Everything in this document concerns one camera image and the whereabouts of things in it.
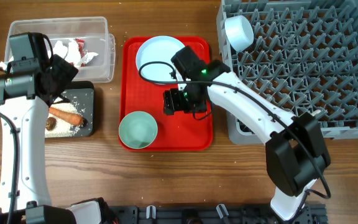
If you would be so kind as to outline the light blue plate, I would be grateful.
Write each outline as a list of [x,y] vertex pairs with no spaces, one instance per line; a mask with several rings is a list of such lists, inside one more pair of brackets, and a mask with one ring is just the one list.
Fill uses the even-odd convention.
[[163,82],[183,81],[179,71],[173,65],[172,57],[185,45],[170,36],[156,36],[146,40],[139,48],[135,58],[137,69],[142,77],[162,85]]

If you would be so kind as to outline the brown shiitake mushroom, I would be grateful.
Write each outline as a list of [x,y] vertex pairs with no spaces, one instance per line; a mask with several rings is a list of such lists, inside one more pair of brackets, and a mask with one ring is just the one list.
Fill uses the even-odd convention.
[[47,131],[53,131],[56,127],[57,120],[54,117],[48,117],[45,125]]

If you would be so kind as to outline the light blue bowl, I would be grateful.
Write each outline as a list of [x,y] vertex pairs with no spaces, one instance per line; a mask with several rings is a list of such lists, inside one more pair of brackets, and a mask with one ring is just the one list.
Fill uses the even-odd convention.
[[226,37],[231,47],[237,52],[241,52],[253,44],[254,31],[249,20],[244,16],[227,18],[224,26]]

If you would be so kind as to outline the white tissue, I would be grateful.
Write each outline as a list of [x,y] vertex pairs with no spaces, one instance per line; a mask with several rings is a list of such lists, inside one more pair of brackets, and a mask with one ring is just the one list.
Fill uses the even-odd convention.
[[53,47],[53,52],[76,68],[85,66],[94,57],[98,56],[96,52],[88,52],[85,49],[80,51],[74,39],[70,39],[68,45],[64,45],[61,40],[58,40]]

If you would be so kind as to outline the red snack wrapper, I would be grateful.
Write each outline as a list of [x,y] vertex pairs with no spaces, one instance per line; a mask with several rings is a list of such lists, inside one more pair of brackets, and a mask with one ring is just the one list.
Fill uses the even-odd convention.
[[82,51],[83,50],[83,47],[85,46],[85,42],[84,40],[81,40],[81,39],[75,39],[76,43],[78,44],[79,46],[79,50]]

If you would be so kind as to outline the mint green bowl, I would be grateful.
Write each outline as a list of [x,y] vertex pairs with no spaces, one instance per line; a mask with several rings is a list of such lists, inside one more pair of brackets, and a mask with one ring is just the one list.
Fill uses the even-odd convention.
[[119,138],[130,149],[143,149],[151,145],[158,134],[155,118],[145,111],[127,114],[119,124]]

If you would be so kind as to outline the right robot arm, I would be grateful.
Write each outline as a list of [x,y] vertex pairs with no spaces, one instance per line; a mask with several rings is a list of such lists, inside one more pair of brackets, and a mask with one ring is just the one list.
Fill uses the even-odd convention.
[[265,146],[267,173],[275,184],[270,207],[283,221],[293,221],[320,180],[331,158],[314,115],[296,116],[273,105],[246,86],[219,60],[205,63],[186,46],[171,58],[177,88],[164,92],[164,113],[204,113],[219,106],[246,125]]

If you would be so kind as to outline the pile of white rice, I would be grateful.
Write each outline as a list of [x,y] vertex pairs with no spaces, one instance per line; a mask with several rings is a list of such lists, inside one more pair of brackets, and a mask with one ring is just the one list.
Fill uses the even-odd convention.
[[83,117],[84,123],[82,126],[73,126],[62,119],[59,119],[58,117],[48,114],[48,117],[54,117],[57,120],[56,127],[53,131],[47,131],[45,129],[45,137],[46,138],[63,138],[63,137],[73,137],[75,134],[77,134],[80,131],[80,128],[82,128],[86,124],[86,119],[83,115],[84,109],[78,108],[79,104],[74,103],[55,103],[51,107],[56,108],[62,111],[66,111],[69,113],[75,113],[79,114]]

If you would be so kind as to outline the orange carrot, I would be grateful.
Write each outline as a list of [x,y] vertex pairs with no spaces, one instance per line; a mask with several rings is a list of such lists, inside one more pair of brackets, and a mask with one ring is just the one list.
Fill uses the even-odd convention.
[[73,126],[82,126],[84,123],[83,117],[79,114],[69,113],[52,107],[49,108],[49,113]]

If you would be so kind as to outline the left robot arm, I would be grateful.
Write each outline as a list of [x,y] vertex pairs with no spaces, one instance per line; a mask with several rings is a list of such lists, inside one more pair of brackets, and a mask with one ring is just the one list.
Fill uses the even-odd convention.
[[2,165],[0,223],[105,223],[100,198],[52,206],[45,174],[45,126],[50,106],[77,69],[55,54],[45,34],[9,37],[14,60],[0,75]]

